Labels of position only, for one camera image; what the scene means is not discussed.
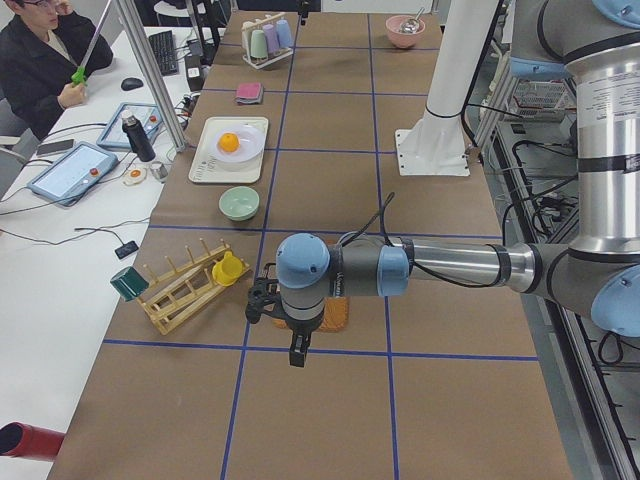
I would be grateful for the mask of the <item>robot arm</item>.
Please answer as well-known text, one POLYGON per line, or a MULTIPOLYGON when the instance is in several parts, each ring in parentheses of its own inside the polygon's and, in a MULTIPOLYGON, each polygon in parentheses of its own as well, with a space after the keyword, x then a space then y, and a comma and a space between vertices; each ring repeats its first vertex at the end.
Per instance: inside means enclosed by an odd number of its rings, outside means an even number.
POLYGON ((466 288, 506 286, 556 302, 602 329, 639 333, 639 5, 520 1, 511 70, 576 83, 579 231, 566 244, 511 246, 370 238, 329 245, 298 233, 275 257, 273 314, 292 333, 289 362, 305 363, 329 297, 404 293, 413 278, 466 288))

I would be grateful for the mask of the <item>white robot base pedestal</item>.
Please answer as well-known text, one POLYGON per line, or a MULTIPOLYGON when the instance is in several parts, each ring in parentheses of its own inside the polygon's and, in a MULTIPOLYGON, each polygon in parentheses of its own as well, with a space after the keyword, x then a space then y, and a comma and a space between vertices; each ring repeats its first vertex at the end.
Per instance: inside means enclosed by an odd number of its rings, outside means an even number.
POLYGON ((470 174, 461 115, 499 4, 498 0, 450 4, 424 114, 412 129, 395 132, 402 176, 470 174))

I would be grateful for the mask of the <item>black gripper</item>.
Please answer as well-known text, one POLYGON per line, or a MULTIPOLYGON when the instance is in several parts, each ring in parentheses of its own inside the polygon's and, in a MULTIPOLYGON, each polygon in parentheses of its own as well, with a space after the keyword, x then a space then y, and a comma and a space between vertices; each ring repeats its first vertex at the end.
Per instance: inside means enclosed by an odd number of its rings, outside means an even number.
POLYGON ((311 307, 293 306, 286 301, 282 303, 287 315, 285 322, 294 333, 289 347, 289 365, 304 368, 311 336, 323 320, 325 300, 320 299, 311 307))

